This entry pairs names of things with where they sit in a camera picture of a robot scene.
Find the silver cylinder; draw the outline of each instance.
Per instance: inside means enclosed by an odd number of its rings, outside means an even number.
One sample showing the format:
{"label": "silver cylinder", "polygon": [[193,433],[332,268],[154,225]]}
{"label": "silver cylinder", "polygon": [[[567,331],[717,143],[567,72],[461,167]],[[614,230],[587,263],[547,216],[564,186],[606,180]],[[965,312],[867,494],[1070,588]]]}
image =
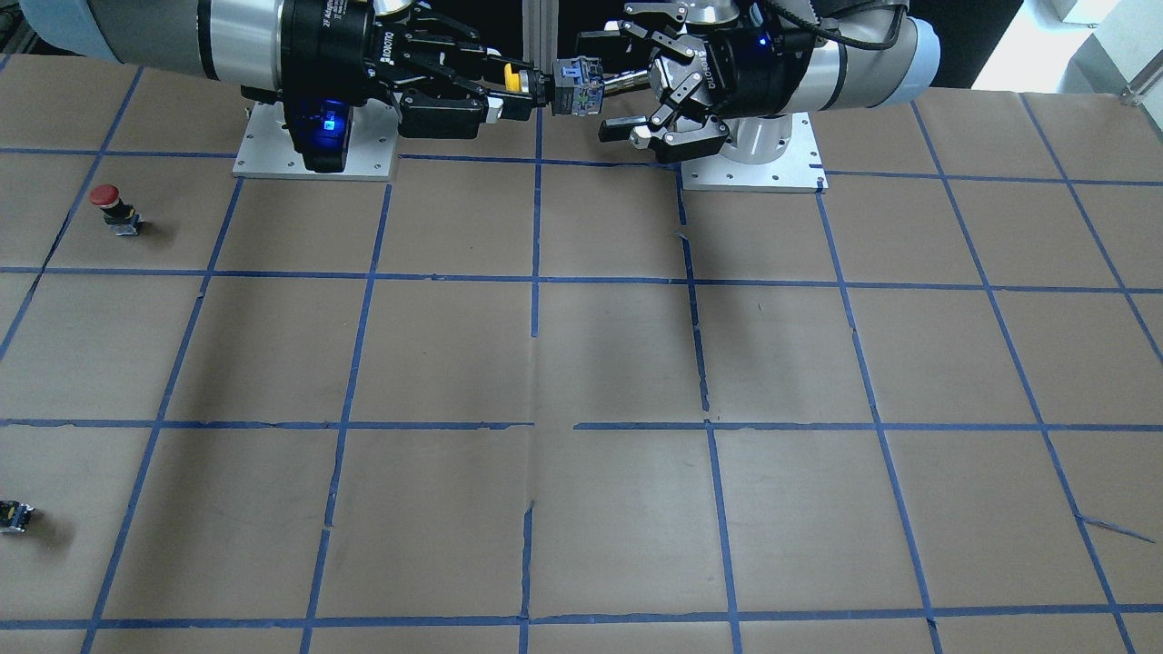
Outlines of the silver cylinder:
{"label": "silver cylinder", "polygon": [[693,24],[722,24],[739,17],[735,0],[676,0],[686,7],[686,22]]}
{"label": "silver cylinder", "polygon": [[219,79],[277,91],[283,0],[213,0],[211,52]]}
{"label": "silver cylinder", "polygon": [[771,163],[784,154],[792,137],[792,116],[741,118],[723,121],[730,129],[732,142],[720,155],[742,164]]}

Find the blue tape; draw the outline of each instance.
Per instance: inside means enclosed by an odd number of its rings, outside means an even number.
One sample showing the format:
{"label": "blue tape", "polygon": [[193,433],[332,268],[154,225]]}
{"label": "blue tape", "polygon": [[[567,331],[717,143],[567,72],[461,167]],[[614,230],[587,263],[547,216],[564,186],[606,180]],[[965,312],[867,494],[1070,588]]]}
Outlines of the blue tape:
{"label": "blue tape", "polygon": [[897,512],[900,514],[901,529],[905,533],[905,542],[908,546],[908,556],[913,562],[913,573],[916,576],[916,588],[921,596],[921,605],[925,609],[926,621],[929,627],[929,640],[933,644],[934,654],[943,654],[941,635],[937,633],[936,618],[933,613],[933,599],[929,596],[929,583],[925,576],[925,567],[921,563],[921,553],[916,546],[916,536],[913,533],[913,523],[908,517],[908,506],[905,504],[905,493],[897,476],[897,464],[892,457],[892,448],[889,446],[889,436],[880,421],[880,411],[877,407],[876,392],[872,388],[872,377],[869,372],[868,360],[864,356],[864,346],[861,342],[859,329],[856,326],[856,314],[852,312],[852,300],[848,293],[848,284],[844,280],[844,271],[840,264],[840,250],[836,247],[836,237],[832,230],[832,221],[828,219],[828,209],[823,204],[823,189],[815,194],[816,208],[820,212],[820,220],[823,225],[823,233],[828,241],[828,251],[832,255],[832,264],[835,268],[836,282],[840,284],[840,298],[844,305],[844,313],[848,318],[848,327],[852,330],[852,347],[856,350],[856,361],[859,364],[861,378],[864,383],[864,393],[868,397],[869,410],[872,413],[872,422],[876,427],[877,441],[880,445],[880,455],[884,457],[885,470],[889,474],[889,482],[892,485],[892,495],[897,502]]}
{"label": "blue tape", "polygon": [[[1119,604],[1120,613],[1160,614],[1163,604]],[[1110,614],[1106,604],[1044,604],[1013,606],[946,606],[933,610],[937,618],[1000,617],[1000,616],[1079,616]],[[858,609],[830,611],[743,611],[740,623],[797,623],[836,620],[922,619],[923,609]],[[376,627],[491,627],[533,625],[616,625],[616,624],[683,624],[728,623],[725,612],[704,613],[629,613],[629,614],[564,614],[525,619],[521,616],[405,616],[405,617],[335,617],[316,618],[157,618],[104,619],[99,630],[177,630],[177,628],[376,628]],[[0,632],[13,631],[81,631],[88,620],[0,620]]]}
{"label": "blue tape", "polygon": [[[1030,113],[1033,119],[1033,112],[1029,109],[1029,105],[1026,99],[1022,98],[1022,102]],[[937,172],[944,176],[944,168],[941,165],[941,158],[937,156],[936,147],[933,144],[933,138],[929,135],[928,127],[925,125],[925,119],[921,116],[921,112],[916,106],[916,102],[912,104],[913,115],[916,118],[916,123],[921,129],[921,135],[925,137],[925,144],[929,149],[929,156],[933,157],[933,163],[937,169]],[[1041,131],[1041,126],[1035,121],[1035,127],[1042,135],[1043,142],[1049,149],[1049,141],[1046,141],[1046,135]],[[1054,157],[1053,150],[1050,150],[1050,156]],[[1055,159],[1058,171],[1062,173],[1062,179],[1069,184],[1065,171],[1062,169],[1061,163]],[[973,258],[973,265],[977,268],[977,272],[982,278],[982,284],[986,286],[985,294],[990,299],[990,305],[993,308],[993,315],[998,321],[998,327],[1001,329],[1001,336],[1005,339],[1006,348],[1009,350],[1009,357],[1013,361],[1014,369],[1018,371],[1018,377],[1021,379],[1022,390],[1026,393],[1026,398],[1029,401],[1030,411],[1034,413],[1035,420],[1039,425],[1044,425],[1046,420],[1042,417],[1042,410],[1039,407],[1037,398],[1034,396],[1034,389],[1029,383],[1029,378],[1026,375],[1026,368],[1022,365],[1021,357],[1018,354],[1018,348],[1014,344],[1012,334],[1009,333],[1009,327],[1006,324],[1005,317],[1001,314],[1001,306],[998,304],[997,294],[993,292],[990,284],[989,276],[985,273],[985,268],[982,264],[982,260],[978,256],[977,248],[973,246],[973,239],[969,233],[969,227],[965,223],[965,218],[961,212],[961,206],[957,202],[957,197],[954,194],[952,186],[949,184],[948,179],[943,179],[943,185],[946,189],[946,194],[949,197],[949,204],[952,206],[954,215],[957,218],[957,223],[961,228],[962,235],[965,239],[965,244],[969,247],[969,254]],[[1055,474],[1058,477],[1058,483],[1062,486],[1062,491],[1066,497],[1066,503],[1070,505],[1070,511],[1078,516],[1078,503],[1075,500],[1073,491],[1070,489],[1070,482],[1066,479],[1065,470],[1062,467],[1062,461],[1058,458],[1057,449],[1054,446],[1054,441],[1050,439],[1049,429],[1042,429],[1042,440],[1046,445],[1047,453],[1050,455],[1050,461],[1054,464]],[[1127,654],[1135,654],[1135,646],[1130,641],[1130,635],[1127,632],[1127,626],[1122,619],[1122,614],[1119,613],[1118,606],[1115,605],[1114,592],[1111,590],[1110,581],[1106,577],[1106,571],[1103,569],[1103,562],[1099,560],[1098,552],[1094,548],[1094,543],[1090,538],[1090,533],[1086,531],[1085,525],[1082,520],[1075,519],[1075,526],[1078,528],[1078,534],[1083,539],[1083,545],[1086,547],[1086,554],[1090,556],[1091,563],[1094,567],[1094,574],[1098,576],[1099,585],[1103,587],[1103,593],[1106,596],[1107,605],[1111,613],[1114,616],[1114,621],[1119,627],[1119,634],[1122,637],[1122,642],[1127,648]]]}
{"label": "blue tape", "polygon": [[529,597],[531,596],[533,588],[533,502],[529,503],[529,509],[525,512],[525,520],[522,523],[522,539],[523,543],[521,547],[521,611],[518,613],[518,618],[521,621],[521,631],[518,637],[518,652],[519,654],[529,653]]}
{"label": "blue tape", "polygon": [[743,634],[739,626],[739,600],[735,597],[735,567],[730,555],[730,534],[727,531],[727,506],[723,499],[722,468],[719,465],[719,442],[715,428],[707,429],[707,452],[711,455],[711,483],[715,491],[715,517],[719,520],[719,550],[723,560],[723,582],[727,590],[727,620],[730,623],[732,649],[743,654]]}
{"label": "blue tape", "polygon": [[121,120],[126,115],[126,108],[129,107],[129,100],[133,99],[134,92],[137,91],[137,85],[141,83],[142,72],[145,69],[140,67],[134,74],[133,81],[129,83],[129,88],[126,91],[124,98],[121,100],[121,106],[117,107],[117,113],[113,116],[113,122],[109,125],[109,130],[105,134],[105,140],[101,142],[101,149],[93,158],[93,163],[88,166],[88,172],[85,175],[85,182],[81,183],[80,190],[77,191],[77,196],[73,197],[73,202],[69,207],[69,213],[65,214],[64,221],[60,223],[60,229],[57,230],[56,239],[53,239],[52,244],[49,247],[49,253],[44,256],[43,263],[41,263],[40,272],[36,278],[33,279],[33,284],[28,287],[28,292],[24,293],[24,299],[20,303],[20,308],[16,310],[16,315],[13,318],[12,324],[8,326],[8,330],[5,334],[2,341],[0,341],[0,361],[3,361],[5,355],[8,354],[8,348],[12,346],[12,340],[16,336],[16,332],[20,329],[21,322],[24,321],[24,315],[28,314],[28,307],[33,304],[33,298],[36,296],[36,290],[41,286],[41,279],[44,277],[44,270],[49,266],[49,262],[52,261],[52,256],[57,253],[60,247],[60,241],[65,237],[65,232],[69,230],[69,226],[72,223],[73,216],[80,208],[80,202],[84,199],[90,185],[93,183],[93,176],[97,175],[98,166],[101,165],[101,152],[108,149],[109,142],[113,141],[113,135],[116,134],[117,127],[121,126]]}
{"label": "blue tape", "polygon": [[173,157],[178,159],[233,159],[237,152],[163,152],[151,150],[113,150],[107,157]]}
{"label": "blue tape", "polygon": [[1027,100],[1025,95],[1021,95],[1021,102],[1022,106],[1026,107],[1026,113],[1029,115],[1029,120],[1034,123],[1034,128],[1037,129],[1037,135],[1042,138],[1042,143],[1046,145],[1047,151],[1050,152],[1050,158],[1054,159],[1055,168],[1058,169],[1058,173],[1066,183],[1066,189],[1070,190],[1070,197],[1073,198],[1075,205],[1078,207],[1078,213],[1083,216],[1083,222],[1086,223],[1086,229],[1090,230],[1091,236],[1094,239],[1094,244],[1098,246],[1098,250],[1103,255],[1103,261],[1105,261],[1107,268],[1111,269],[1111,275],[1114,276],[1114,280],[1119,285],[1119,289],[1123,291],[1127,304],[1130,305],[1130,312],[1135,315],[1135,321],[1139,322],[1139,328],[1142,329],[1143,335],[1147,336],[1147,342],[1155,353],[1155,358],[1157,358],[1160,363],[1163,363],[1163,350],[1160,349],[1160,344],[1151,334],[1150,328],[1147,326],[1147,321],[1143,320],[1143,314],[1139,311],[1139,305],[1135,304],[1135,299],[1126,292],[1127,284],[1123,283],[1122,275],[1119,273],[1119,269],[1114,265],[1114,260],[1111,258],[1111,254],[1107,251],[1106,244],[1103,243],[1103,239],[1098,234],[1098,228],[1094,227],[1094,221],[1091,220],[1090,213],[1087,213],[1082,198],[1078,196],[1078,190],[1075,189],[1073,183],[1066,175],[1066,169],[1062,165],[1062,161],[1058,158],[1057,152],[1054,151],[1054,145],[1050,144],[1050,140],[1047,137],[1046,130],[1042,129],[1042,123],[1040,123],[1037,121],[1037,116],[1034,115],[1034,108],[1030,107],[1029,100]]}
{"label": "blue tape", "polygon": [[[678,194],[679,225],[686,225],[686,202],[683,200],[683,171],[675,169],[675,189]],[[711,390],[707,386],[707,364],[702,355],[702,324],[699,320],[698,287],[694,283],[694,256],[691,253],[691,241],[679,233],[683,242],[683,262],[686,266],[686,294],[691,305],[691,328],[694,335],[694,361],[699,370],[699,397],[702,411],[711,411]]]}
{"label": "blue tape", "polygon": [[[141,71],[142,69],[137,70],[135,81],[141,79]],[[126,507],[126,514],[121,521],[121,528],[117,532],[117,539],[113,546],[113,554],[109,556],[109,564],[106,568],[105,578],[101,582],[101,590],[97,596],[97,603],[93,606],[93,616],[88,628],[85,632],[85,640],[81,644],[80,654],[90,654],[93,648],[93,639],[97,637],[97,630],[100,625],[101,617],[105,613],[105,604],[109,598],[109,590],[113,588],[113,580],[116,576],[117,568],[121,563],[121,555],[124,552],[126,541],[129,539],[129,528],[133,525],[134,516],[137,513],[137,503],[141,499],[142,489],[145,485],[145,477],[149,472],[150,462],[154,458],[154,452],[157,449],[158,435],[162,432],[160,422],[165,420],[165,412],[170,406],[171,398],[173,397],[173,389],[178,383],[178,376],[181,372],[181,364],[186,358],[186,351],[190,349],[190,343],[193,340],[194,327],[198,324],[198,317],[201,314],[202,304],[206,299],[206,291],[211,283],[211,273],[217,263],[219,255],[222,253],[222,244],[226,242],[226,234],[230,229],[230,221],[234,218],[234,211],[238,205],[238,196],[242,193],[242,179],[238,179],[235,183],[234,194],[231,196],[230,204],[227,207],[226,216],[222,219],[222,227],[219,229],[217,240],[214,243],[214,250],[211,254],[209,263],[206,265],[206,273],[202,277],[200,292],[194,299],[193,308],[191,308],[190,312],[190,319],[186,321],[186,330],[181,336],[181,343],[178,346],[178,354],[174,356],[173,365],[170,369],[170,377],[166,381],[165,391],[162,394],[162,401],[158,405],[157,415],[155,417],[156,424],[150,431],[149,440],[145,443],[145,452],[142,454],[142,461],[137,468],[137,477],[134,479],[134,486],[129,493],[129,505]]]}
{"label": "blue tape", "polygon": [[320,529],[319,550],[315,555],[315,569],[312,575],[311,595],[307,599],[307,625],[302,630],[300,641],[301,654],[311,652],[311,640],[313,634],[312,621],[319,611],[319,596],[323,588],[323,571],[327,567],[327,553],[331,542],[331,528],[335,526],[335,506],[340,495],[340,482],[343,476],[343,458],[347,453],[348,429],[351,422],[351,406],[355,403],[356,385],[359,382],[359,364],[363,358],[364,339],[368,335],[368,318],[371,314],[371,304],[376,292],[376,272],[379,269],[380,251],[384,248],[384,234],[387,232],[387,219],[392,205],[392,185],[384,187],[384,200],[380,205],[379,225],[376,228],[376,242],[372,247],[371,263],[368,265],[364,285],[363,304],[359,308],[359,324],[356,328],[356,341],[351,349],[351,368],[348,374],[348,388],[343,394],[343,411],[341,412],[341,427],[335,436],[335,468],[331,471],[331,482],[327,493],[327,504],[323,510],[323,528]]}
{"label": "blue tape", "polygon": [[536,165],[534,168],[533,182],[533,285],[529,319],[529,336],[536,339],[541,332],[541,183],[542,170],[541,156],[544,147],[544,114],[537,108],[537,150]]}
{"label": "blue tape", "polygon": [[0,155],[77,155],[95,157],[100,150],[69,150],[58,148],[0,148]]}

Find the red emergency stop button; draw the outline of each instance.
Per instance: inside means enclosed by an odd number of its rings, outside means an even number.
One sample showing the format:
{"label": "red emergency stop button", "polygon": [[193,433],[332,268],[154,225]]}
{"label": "red emergency stop button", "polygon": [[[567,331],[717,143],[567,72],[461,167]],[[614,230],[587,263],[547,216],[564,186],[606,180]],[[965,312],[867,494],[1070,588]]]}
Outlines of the red emergency stop button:
{"label": "red emergency stop button", "polygon": [[88,194],[88,201],[101,208],[112,207],[116,205],[120,199],[121,191],[117,191],[117,187],[113,184],[102,184],[97,189],[93,189],[93,191]]}

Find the cardboard surface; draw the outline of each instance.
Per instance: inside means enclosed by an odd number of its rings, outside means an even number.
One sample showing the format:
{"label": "cardboard surface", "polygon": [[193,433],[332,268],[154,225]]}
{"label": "cardboard surface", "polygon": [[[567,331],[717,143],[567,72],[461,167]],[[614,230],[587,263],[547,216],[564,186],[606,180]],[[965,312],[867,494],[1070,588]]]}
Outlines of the cardboard surface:
{"label": "cardboard surface", "polygon": [[236,183],[237,90],[136,76],[0,70],[0,495],[42,511],[0,648],[1163,647],[1158,546],[1099,526],[1163,539],[1163,145],[1114,98],[825,113],[822,198],[548,113],[385,189]]}

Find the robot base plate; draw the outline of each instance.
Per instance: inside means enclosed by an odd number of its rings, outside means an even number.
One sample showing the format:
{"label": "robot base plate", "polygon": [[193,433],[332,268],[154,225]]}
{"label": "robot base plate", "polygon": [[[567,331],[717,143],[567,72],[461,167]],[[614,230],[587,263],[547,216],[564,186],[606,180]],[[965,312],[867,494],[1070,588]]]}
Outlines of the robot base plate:
{"label": "robot base plate", "polygon": [[283,129],[283,104],[255,105],[247,135],[234,162],[234,176],[252,179],[323,179],[388,182],[395,162],[399,118],[395,111],[371,100],[356,107],[351,120],[348,165],[343,172],[321,175],[302,165],[291,134]]}
{"label": "robot base plate", "polygon": [[794,114],[792,135],[783,155],[766,164],[743,164],[722,155],[683,164],[686,191],[815,193],[828,189],[815,130],[807,114]]}

